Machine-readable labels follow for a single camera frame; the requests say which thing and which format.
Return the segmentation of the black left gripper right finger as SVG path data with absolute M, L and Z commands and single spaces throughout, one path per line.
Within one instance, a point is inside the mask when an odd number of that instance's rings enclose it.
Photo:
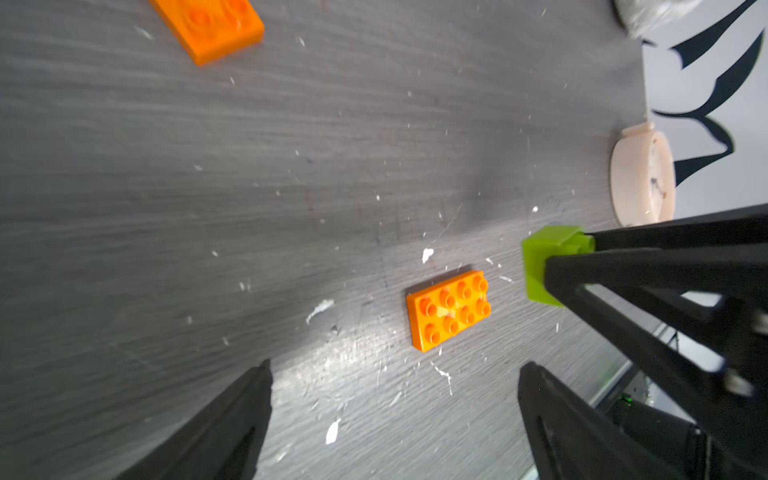
M 544 367 L 520 370 L 518 401 L 541 479 L 682 479 Z

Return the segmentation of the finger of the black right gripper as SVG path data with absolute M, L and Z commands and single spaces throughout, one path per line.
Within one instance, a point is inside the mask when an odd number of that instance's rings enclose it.
M 590 233 L 597 251 L 683 249 L 767 242 L 767 205 Z
M 554 256 L 547 291 L 640 367 L 732 457 L 767 459 L 767 246 Z M 589 291 L 600 285 L 724 360 L 710 372 Z

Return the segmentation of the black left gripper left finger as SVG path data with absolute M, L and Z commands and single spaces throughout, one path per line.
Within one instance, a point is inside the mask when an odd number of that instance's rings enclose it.
M 272 413 L 270 361 L 248 369 L 120 479 L 252 479 Z

